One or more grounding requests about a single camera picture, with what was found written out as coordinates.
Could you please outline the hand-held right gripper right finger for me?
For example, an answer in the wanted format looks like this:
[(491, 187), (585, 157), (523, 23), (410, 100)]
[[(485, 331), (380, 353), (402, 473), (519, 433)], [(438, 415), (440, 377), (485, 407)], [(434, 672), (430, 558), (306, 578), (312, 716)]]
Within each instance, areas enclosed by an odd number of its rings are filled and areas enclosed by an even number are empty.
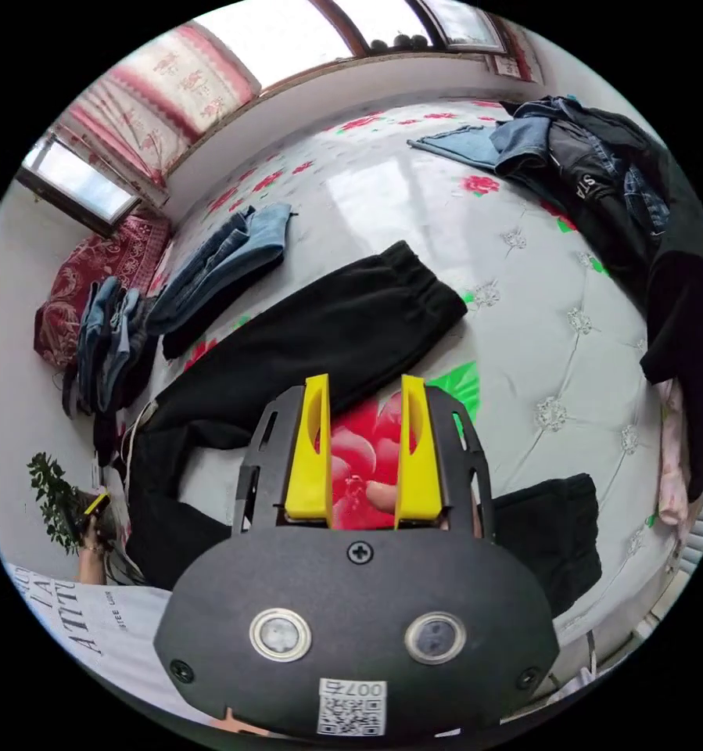
[(432, 525), (439, 520), (442, 508), (425, 382), (403, 375), (395, 527)]

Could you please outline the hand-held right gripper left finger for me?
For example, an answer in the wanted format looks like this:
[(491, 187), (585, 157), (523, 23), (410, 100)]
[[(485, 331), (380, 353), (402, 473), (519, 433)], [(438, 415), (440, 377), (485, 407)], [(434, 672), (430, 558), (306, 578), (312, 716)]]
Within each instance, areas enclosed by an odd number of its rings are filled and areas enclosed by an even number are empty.
[(285, 515), (294, 523), (332, 525), (329, 377), (308, 378), (299, 410)]

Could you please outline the person's left hand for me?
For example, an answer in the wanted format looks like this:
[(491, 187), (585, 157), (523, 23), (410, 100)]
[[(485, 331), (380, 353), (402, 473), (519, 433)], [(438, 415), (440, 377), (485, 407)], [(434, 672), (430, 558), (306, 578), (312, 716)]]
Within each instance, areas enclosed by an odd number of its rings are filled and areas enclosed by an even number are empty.
[(106, 516), (86, 516), (80, 525), (80, 552), (108, 553), (113, 550), (117, 539), (114, 522)]

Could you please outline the person's right hand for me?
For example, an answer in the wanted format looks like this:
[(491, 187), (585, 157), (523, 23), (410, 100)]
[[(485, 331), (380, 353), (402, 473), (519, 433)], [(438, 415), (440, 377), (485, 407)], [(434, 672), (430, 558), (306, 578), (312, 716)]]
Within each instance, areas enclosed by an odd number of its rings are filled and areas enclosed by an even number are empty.
[(370, 481), (366, 486), (366, 497), (371, 506), (385, 514), (394, 514), (398, 498), (396, 485)]

